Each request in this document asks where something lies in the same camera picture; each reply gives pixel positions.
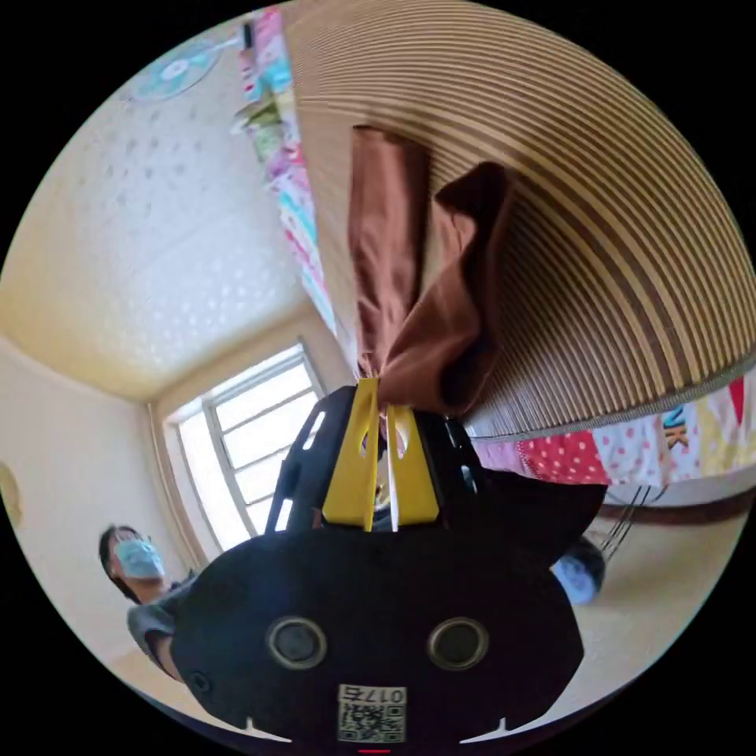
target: qr code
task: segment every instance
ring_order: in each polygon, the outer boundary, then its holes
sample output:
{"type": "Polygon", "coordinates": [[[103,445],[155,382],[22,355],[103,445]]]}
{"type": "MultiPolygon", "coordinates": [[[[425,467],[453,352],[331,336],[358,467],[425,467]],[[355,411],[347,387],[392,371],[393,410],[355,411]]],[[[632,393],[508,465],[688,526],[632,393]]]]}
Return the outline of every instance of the qr code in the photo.
{"type": "Polygon", "coordinates": [[[339,740],[403,743],[405,722],[406,689],[341,686],[339,740]]]}

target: person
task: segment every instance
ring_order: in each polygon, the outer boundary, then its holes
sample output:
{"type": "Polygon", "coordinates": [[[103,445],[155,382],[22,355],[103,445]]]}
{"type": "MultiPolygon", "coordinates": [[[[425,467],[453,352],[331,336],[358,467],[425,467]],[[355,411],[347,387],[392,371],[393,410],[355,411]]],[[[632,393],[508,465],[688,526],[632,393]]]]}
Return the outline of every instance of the person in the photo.
{"type": "Polygon", "coordinates": [[[176,612],[196,575],[171,581],[160,553],[129,525],[110,525],[101,535],[102,568],[118,590],[136,606],[128,611],[129,632],[139,648],[174,680],[183,682],[171,656],[176,612]]]}

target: brown fabric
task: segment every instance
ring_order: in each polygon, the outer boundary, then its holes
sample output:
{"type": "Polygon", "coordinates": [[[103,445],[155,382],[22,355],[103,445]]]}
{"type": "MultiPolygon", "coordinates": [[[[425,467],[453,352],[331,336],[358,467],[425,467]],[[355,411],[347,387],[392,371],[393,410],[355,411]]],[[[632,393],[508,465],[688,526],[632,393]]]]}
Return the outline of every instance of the brown fabric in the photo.
{"type": "MultiPolygon", "coordinates": [[[[432,155],[428,197],[491,161],[517,174],[493,375],[465,426],[538,433],[638,410],[738,365],[756,276],[706,167],[653,102],[585,49],[480,3],[281,6],[318,246],[357,364],[347,245],[355,125],[432,155]]],[[[443,265],[428,229],[423,287],[443,265]]]]}
{"type": "Polygon", "coordinates": [[[352,138],[349,248],[358,304],[358,364],[380,375],[379,404],[460,415],[495,364],[497,269],[515,183],[483,163],[445,186],[432,219],[445,265],[419,301],[429,156],[380,129],[352,138]]]}

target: fisheye view circle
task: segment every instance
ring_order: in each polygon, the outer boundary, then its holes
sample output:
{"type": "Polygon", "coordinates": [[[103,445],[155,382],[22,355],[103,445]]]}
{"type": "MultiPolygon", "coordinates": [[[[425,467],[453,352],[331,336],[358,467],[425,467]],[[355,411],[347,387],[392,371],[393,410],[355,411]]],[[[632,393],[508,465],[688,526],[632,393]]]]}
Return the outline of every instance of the fisheye view circle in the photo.
{"type": "Polygon", "coordinates": [[[619,72],[294,0],[135,72],[31,197],[0,495],[103,674],[250,753],[545,739],[730,562],[754,343],[732,211],[619,72]]]}

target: colorful blanket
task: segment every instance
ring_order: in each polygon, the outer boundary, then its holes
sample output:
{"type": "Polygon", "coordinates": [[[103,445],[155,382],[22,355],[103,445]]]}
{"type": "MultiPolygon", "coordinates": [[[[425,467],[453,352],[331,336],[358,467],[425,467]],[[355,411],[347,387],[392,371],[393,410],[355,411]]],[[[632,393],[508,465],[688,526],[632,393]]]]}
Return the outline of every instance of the colorful blanket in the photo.
{"type": "MultiPolygon", "coordinates": [[[[335,316],[317,246],[315,207],[302,154],[294,81],[281,15],[278,10],[267,8],[252,14],[252,19],[258,76],[272,90],[283,125],[283,149],[271,151],[268,164],[263,165],[263,169],[278,201],[289,249],[302,271],[302,286],[323,322],[336,336],[335,316]]],[[[259,96],[259,87],[245,87],[245,99],[255,100],[259,96]]]]}
{"type": "Polygon", "coordinates": [[[474,439],[484,466],[565,484],[665,486],[756,464],[756,369],[668,412],[525,441],[474,439]]]}

